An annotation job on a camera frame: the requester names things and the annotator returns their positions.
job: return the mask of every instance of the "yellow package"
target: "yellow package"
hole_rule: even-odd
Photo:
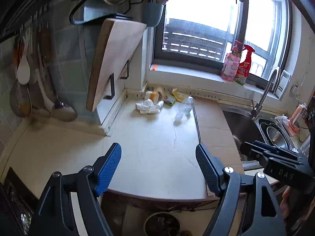
[[[183,102],[185,98],[188,98],[188,95],[179,92],[177,89],[173,89],[172,94],[178,102]]]

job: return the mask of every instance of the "soap bottle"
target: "soap bottle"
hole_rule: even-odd
[[[247,55],[246,58],[244,60],[244,62],[240,63],[234,78],[234,81],[237,82],[240,85],[244,85],[246,78],[249,74],[249,70],[250,67],[252,65],[252,53],[255,52],[255,50],[249,46],[244,44],[244,49],[243,50],[247,50]]]
[[[241,54],[237,46],[242,45],[241,42],[235,41],[234,47],[232,48],[231,53],[226,54],[225,61],[220,73],[220,77],[226,81],[233,81],[236,75],[238,64],[241,60]]]

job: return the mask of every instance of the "electrical outlet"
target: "electrical outlet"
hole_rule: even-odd
[[[299,92],[299,88],[297,85],[293,85],[290,91],[293,95],[297,95]]]

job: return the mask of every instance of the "person's hand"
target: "person's hand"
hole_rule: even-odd
[[[286,219],[290,214],[290,206],[289,206],[290,189],[291,188],[289,186],[286,188],[286,190],[282,194],[283,200],[280,203],[280,210],[282,212],[284,219]]]
[[[288,186],[284,193],[282,194],[283,200],[280,203],[280,210],[282,212],[284,223],[286,223],[285,219],[290,215],[290,205],[289,205],[289,196],[290,196],[291,188]],[[311,211],[315,206],[315,199],[311,203],[310,207],[306,209],[303,215],[300,217],[302,221],[307,220],[308,216],[310,215]]]

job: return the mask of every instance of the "tile wall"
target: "tile wall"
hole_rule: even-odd
[[[72,0],[55,0],[49,8],[54,50],[49,68],[60,100],[77,111],[77,120],[100,124],[96,111],[90,112],[85,106],[101,22],[71,25],[69,14],[76,3]]]
[[[74,26],[69,13],[77,1],[55,0],[49,7],[48,22],[52,29],[53,58],[50,68],[59,99],[72,106],[78,121],[100,124],[96,112],[86,108],[89,77],[102,22]],[[0,156],[15,129],[22,122],[11,110],[9,92],[16,80],[12,65],[14,38],[0,44]],[[40,95],[37,83],[31,86]]]
[[[13,132],[22,122],[22,118],[12,112],[9,104],[10,89],[15,81],[13,44],[13,38],[0,44],[0,157]]]

